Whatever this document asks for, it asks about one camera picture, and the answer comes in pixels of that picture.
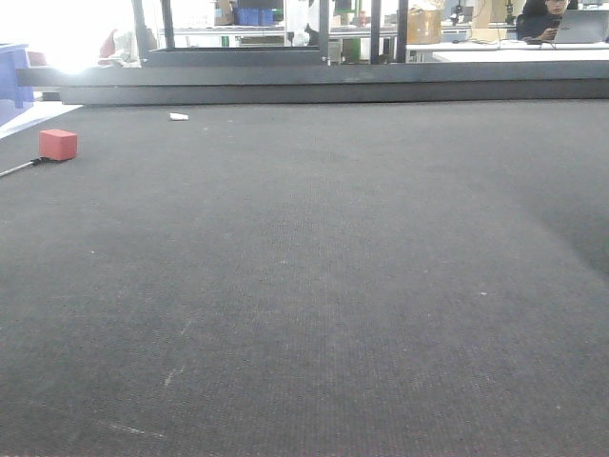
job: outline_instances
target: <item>dark gray carpet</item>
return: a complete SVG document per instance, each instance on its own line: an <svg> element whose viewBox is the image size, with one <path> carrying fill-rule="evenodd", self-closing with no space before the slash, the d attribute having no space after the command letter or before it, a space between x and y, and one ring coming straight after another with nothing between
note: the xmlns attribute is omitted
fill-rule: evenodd
<svg viewBox="0 0 609 457"><path fill-rule="evenodd" d="M190 115L169 122L172 110ZM0 181L0 455L609 455L609 102L79 109Z"/></svg>

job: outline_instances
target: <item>red foam cube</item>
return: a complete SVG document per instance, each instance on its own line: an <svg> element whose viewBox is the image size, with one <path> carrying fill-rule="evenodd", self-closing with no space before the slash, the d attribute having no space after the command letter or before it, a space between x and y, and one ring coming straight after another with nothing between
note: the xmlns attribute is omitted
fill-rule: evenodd
<svg viewBox="0 0 609 457"><path fill-rule="evenodd" d="M40 130L40 156L51 160L76 157L78 135L65 130Z"/></svg>

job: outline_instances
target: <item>blue bin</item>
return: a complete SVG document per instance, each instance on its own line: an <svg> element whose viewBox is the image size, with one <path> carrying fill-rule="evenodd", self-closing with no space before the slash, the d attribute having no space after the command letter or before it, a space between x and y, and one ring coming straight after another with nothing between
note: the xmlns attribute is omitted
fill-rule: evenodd
<svg viewBox="0 0 609 457"><path fill-rule="evenodd" d="M240 26L272 26L273 10L259 8L238 8L237 24Z"/></svg>
<svg viewBox="0 0 609 457"><path fill-rule="evenodd" d="M29 67L27 46L0 44L0 125L33 106L32 88L17 84L17 69Z"/></svg>

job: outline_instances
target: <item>woman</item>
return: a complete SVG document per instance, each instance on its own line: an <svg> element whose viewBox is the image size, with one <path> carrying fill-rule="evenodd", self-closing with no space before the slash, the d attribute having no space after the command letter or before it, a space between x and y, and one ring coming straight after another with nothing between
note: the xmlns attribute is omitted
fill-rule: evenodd
<svg viewBox="0 0 609 457"><path fill-rule="evenodd" d="M578 0L528 0L517 26L518 39L553 41L566 10L576 10Z"/></svg>

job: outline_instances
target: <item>metal bar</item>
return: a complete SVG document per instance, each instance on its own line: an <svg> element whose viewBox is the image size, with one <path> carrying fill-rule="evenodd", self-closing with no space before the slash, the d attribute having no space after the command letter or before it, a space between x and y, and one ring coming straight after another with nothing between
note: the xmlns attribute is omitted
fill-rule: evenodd
<svg viewBox="0 0 609 457"><path fill-rule="evenodd" d="M137 50L140 56L140 61L145 63L150 51L148 45L148 32L146 27L146 18L144 17L144 7L142 0L131 0L133 6L133 19L135 21L135 38L137 40Z"/></svg>
<svg viewBox="0 0 609 457"><path fill-rule="evenodd" d="M17 71L20 86L33 87L163 87L163 86L324 86L380 83L443 83L486 81L580 80L609 85L609 60L556 62L421 63L417 65L320 65L294 67L183 67L143 69L87 69L67 73L53 68Z"/></svg>
<svg viewBox="0 0 609 457"><path fill-rule="evenodd" d="M163 27L165 28L165 44L168 50L175 50L175 36L173 35L173 15L171 13L171 0L161 0L163 12Z"/></svg>
<svg viewBox="0 0 609 457"><path fill-rule="evenodd" d="M398 3L398 38L396 39L396 62L406 62L406 35L408 34L408 0Z"/></svg>
<svg viewBox="0 0 609 457"><path fill-rule="evenodd" d="M372 0L370 16L370 65L378 65L379 40L381 39L381 0Z"/></svg>
<svg viewBox="0 0 609 457"><path fill-rule="evenodd" d="M379 65L375 68L394 67ZM216 105L323 104L368 102L439 102L449 100L607 99L609 83L563 81L455 81L444 83L334 84L325 86L165 86L68 87L61 89L65 104Z"/></svg>
<svg viewBox="0 0 609 457"><path fill-rule="evenodd" d="M26 164L20 165L19 167L15 167L14 169L7 169L6 171L3 171L2 173L0 173L0 178L2 178L3 176L6 176L7 174L14 173L19 169L24 169L26 167L29 167L31 165L34 165L34 164L33 164L33 162L29 161Z"/></svg>
<svg viewBox="0 0 609 457"><path fill-rule="evenodd" d="M319 49L322 61L327 61L330 34L330 7L328 0L320 0Z"/></svg>

